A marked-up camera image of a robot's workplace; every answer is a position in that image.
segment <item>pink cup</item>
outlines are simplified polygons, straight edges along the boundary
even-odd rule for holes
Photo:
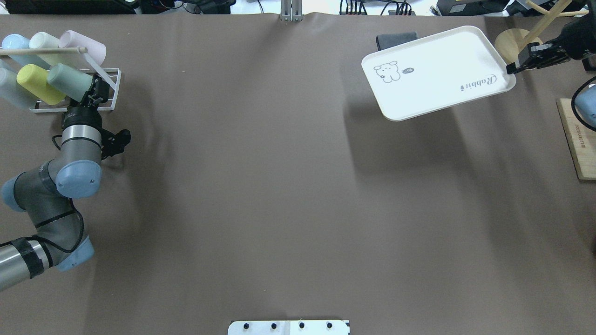
[[[58,43],[58,46],[60,48],[76,48],[78,46],[84,46],[88,49],[91,58],[93,58],[98,65],[101,65],[105,60],[106,50],[103,43],[99,43],[94,39],[72,30],[66,30],[62,36],[60,36],[60,43]]]

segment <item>cup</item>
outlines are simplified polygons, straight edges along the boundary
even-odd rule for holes
[[[0,97],[19,109],[29,109],[37,102],[37,98],[17,84],[16,73],[8,69],[0,69]]]
[[[48,105],[55,105],[66,96],[48,84],[48,72],[35,64],[23,66],[17,73],[17,82]]]
[[[101,65],[105,60],[106,49],[103,43],[97,42],[92,38],[72,30],[66,30],[62,36],[60,36],[60,43],[58,46],[60,48],[84,46],[87,48],[91,58],[93,58],[98,65]]]
[[[78,102],[83,100],[92,81],[92,76],[64,64],[52,66],[48,73],[48,84]]]
[[[60,44],[60,40],[55,36],[48,34],[47,32],[39,32],[29,41],[29,48],[31,49],[50,49],[50,48],[58,48]],[[72,66],[74,68],[79,67],[87,67],[86,63],[83,63],[79,60],[78,55],[70,55],[70,54],[47,54],[47,55],[39,55],[39,58],[43,59],[46,63],[50,66],[56,65],[58,63],[66,64],[68,66]]]
[[[29,39],[19,34],[10,34],[2,40],[2,49],[29,49]],[[49,69],[49,64],[36,55],[12,55],[10,58],[22,66],[35,64],[43,69]]]
[[[14,72],[14,69],[12,66],[10,66],[10,64],[8,64],[6,61],[0,59],[0,69],[7,69],[10,70],[11,72]]]

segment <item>blue joint cap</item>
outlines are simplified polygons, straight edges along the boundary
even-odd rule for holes
[[[58,192],[67,198],[90,197],[100,189],[101,167],[92,160],[66,164],[56,176]]]
[[[4,203],[16,212],[25,212],[24,209],[18,206],[17,200],[14,198],[14,183],[20,175],[5,182],[2,186],[2,200]]]
[[[592,86],[575,98],[575,106],[582,119],[596,127],[596,86]]]
[[[60,264],[56,265],[56,268],[60,271],[67,271],[74,268],[81,263],[85,263],[95,253],[95,249],[93,249],[93,244],[91,244],[91,240],[89,236],[79,244],[77,249],[70,253],[68,257],[65,258]]]

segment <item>wooden base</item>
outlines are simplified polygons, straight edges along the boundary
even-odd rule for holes
[[[596,180],[596,132],[584,127],[575,118],[571,99],[557,100],[557,107],[578,178]]]
[[[519,47],[517,44],[521,42],[528,33],[529,31],[526,29],[513,28],[505,30],[496,37],[495,49],[507,64],[515,63],[517,55],[519,54]],[[542,41],[539,38],[535,38],[532,42],[542,44]]]

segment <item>yellow cup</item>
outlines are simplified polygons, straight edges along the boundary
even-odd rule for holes
[[[17,74],[17,83],[48,105],[55,105],[66,97],[66,94],[48,84],[48,71],[35,64],[21,68]]]

